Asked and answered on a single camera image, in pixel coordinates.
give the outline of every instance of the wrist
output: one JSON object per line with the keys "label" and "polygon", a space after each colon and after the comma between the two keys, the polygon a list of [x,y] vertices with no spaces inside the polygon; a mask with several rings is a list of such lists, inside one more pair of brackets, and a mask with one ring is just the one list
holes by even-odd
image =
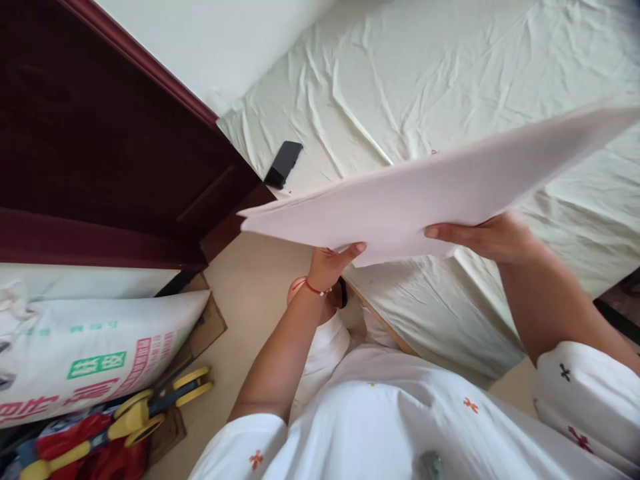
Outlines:
{"label": "wrist", "polygon": [[496,263],[498,266],[525,266],[536,264],[547,258],[550,253],[551,250],[549,250],[547,244],[531,234],[530,238],[522,242],[517,255],[514,255],[512,258],[497,261]]}
{"label": "wrist", "polygon": [[305,286],[309,288],[312,292],[318,293],[318,294],[320,292],[328,293],[335,282],[332,282],[330,285],[328,285],[328,283],[329,282],[327,282],[326,279],[318,278],[314,276],[312,273],[309,273],[305,280]]}

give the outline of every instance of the white bed sheet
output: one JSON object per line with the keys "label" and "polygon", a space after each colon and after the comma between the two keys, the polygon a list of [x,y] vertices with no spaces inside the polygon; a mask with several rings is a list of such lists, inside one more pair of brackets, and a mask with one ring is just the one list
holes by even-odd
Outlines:
{"label": "white bed sheet", "polygon": [[[343,0],[219,121],[280,197],[615,96],[640,102],[632,0]],[[640,129],[521,206],[596,297],[640,265]],[[468,250],[347,272],[422,357],[488,386],[523,356],[495,266]]]}

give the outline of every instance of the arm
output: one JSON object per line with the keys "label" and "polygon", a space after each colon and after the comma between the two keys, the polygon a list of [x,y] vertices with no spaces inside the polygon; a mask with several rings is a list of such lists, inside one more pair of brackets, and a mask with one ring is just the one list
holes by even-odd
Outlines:
{"label": "arm", "polygon": [[430,238],[464,245],[496,262],[513,321],[531,361],[562,341],[606,353],[640,375],[640,358],[600,315],[570,270],[513,212],[478,227],[440,224]]}
{"label": "arm", "polygon": [[[307,277],[309,284],[319,291],[328,290],[342,270],[364,250],[364,243],[355,243],[340,254],[314,249]],[[324,301],[324,297],[306,286],[294,296],[253,362],[229,421],[254,413],[272,413],[287,422]]]}

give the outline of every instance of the finger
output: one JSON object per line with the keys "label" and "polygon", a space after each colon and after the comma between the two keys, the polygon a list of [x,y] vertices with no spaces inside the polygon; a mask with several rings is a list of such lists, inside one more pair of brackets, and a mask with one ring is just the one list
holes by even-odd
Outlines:
{"label": "finger", "polygon": [[344,250],[344,252],[339,253],[337,256],[337,264],[341,269],[346,268],[348,264],[350,264],[354,258],[360,255],[364,250],[367,249],[367,244],[364,242],[352,243],[349,248]]}
{"label": "finger", "polygon": [[478,232],[476,227],[465,227],[452,223],[438,223],[425,228],[425,237],[442,240],[458,245],[469,246],[476,238]]}

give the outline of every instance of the hand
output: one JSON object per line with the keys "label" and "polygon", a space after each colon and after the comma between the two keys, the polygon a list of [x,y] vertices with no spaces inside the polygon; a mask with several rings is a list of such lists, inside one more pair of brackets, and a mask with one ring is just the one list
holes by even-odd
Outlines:
{"label": "hand", "polygon": [[342,253],[325,248],[314,248],[311,268],[307,276],[310,286],[319,291],[329,290],[338,281],[342,270],[347,268],[347,265],[366,248],[366,243],[354,243]]}
{"label": "hand", "polygon": [[546,249],[514,211],[497,215],[477,227],[431,225],[425,229],[425,236],[468,247],[497,263],[524,263]]}

